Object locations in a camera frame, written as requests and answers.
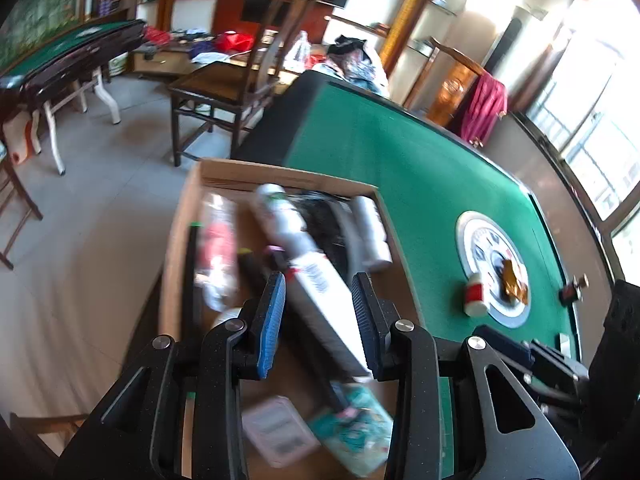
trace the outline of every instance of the clothing pile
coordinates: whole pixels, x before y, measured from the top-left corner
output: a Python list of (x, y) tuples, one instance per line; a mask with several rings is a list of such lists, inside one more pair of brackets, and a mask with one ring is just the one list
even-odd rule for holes
[(389, 82), (382, 62), (366, 40), (340, 36), (329, 46), (327, 58), (314, 65), (313, 70), (389, 98)]

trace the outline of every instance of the small white card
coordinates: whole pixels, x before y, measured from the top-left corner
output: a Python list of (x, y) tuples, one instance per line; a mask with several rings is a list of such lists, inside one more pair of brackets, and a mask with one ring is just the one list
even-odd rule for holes
[(320, 445), (287, 397), (273, 397), (246, 410), (242, 427), (272, 467), (286, 467)]

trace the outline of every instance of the tile floor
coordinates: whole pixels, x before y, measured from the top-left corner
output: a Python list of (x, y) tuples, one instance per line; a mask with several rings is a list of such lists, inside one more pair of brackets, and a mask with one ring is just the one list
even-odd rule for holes
[[(188, 169), (170, 154), (169, 99), (161, 82), (120, 76), (108, 86), (122, 122), (111, 124), (92, 92), (89, 110), (56, 115), (66, 175), (49, 137), (18, 175), (44, 220), (31, 218), (0, 265), (0, 414), (88, 412), (116, 379), (166, 238)], [(181, 118), (189, 131), (198, 122)], [(41, 128), (46, 131), (46, 122)], [(225, 132), (203, 134), (191, 151), (227, 156)], [(22, 206), (0, 218), (0, 244)]]

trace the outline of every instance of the red cloth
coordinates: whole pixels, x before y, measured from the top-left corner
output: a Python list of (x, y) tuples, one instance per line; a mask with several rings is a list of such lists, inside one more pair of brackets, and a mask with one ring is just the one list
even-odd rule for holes
[(145, 27), (145, 39), (151, 43), (162, 46), (171, 41), (171, 35), (164, 30), (159, 30), (155, 27), (147, 25)]
[(254, 37), (242, 32), (223, 32), (215, 41), (219, 52), (247, 52), (254, 46)]
[(485, 144), (498, 115), (505, 113), (507, 92), (504, 85), (489, 73), (481, 75), (471, 104), (462, 119), (460, 137), (467, 142), (478, 139)]

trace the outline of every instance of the wall shelf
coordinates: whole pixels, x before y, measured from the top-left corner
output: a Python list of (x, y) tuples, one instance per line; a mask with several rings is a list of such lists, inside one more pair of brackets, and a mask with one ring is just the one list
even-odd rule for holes
[(409, 40), (406, 46), (411, 50), (415, 50), (418, 54), (422, 54), (426, 58), (431, 57), (431, 53), (433, 52), (433, 46), (422, 41)]
[(380, 38), (386, 38), (386, 32), (382, 32), (381, 30), (377, 30), (376, 28), (369, 27), (368, 25), (363, 25), (358, 22), (352, 22), (347, 18), (343, 18), (342, 16), (335, 16), (334, 14), (328, 14), (324, 17), (326, 20), (335, 20), (336, 22), (346, 23), (347, 25), (351, 25), (351, 27), (359, 28), (360, 30), (364, 30), (366, 32), (370, 32), (371, 34), (375, 34)]
[(429, 2), (430, 5), (437, 7), (438, 9), (440, 9), (442, 12), (444, 12), (445, 14), (448, 14), (449, 16), (457, 16), (457, 14), (455, 12), (453, 12), (453, 10), (451, 9), (447, 9), (447, 7), (434, 2), (433, 0), (431, 0)]

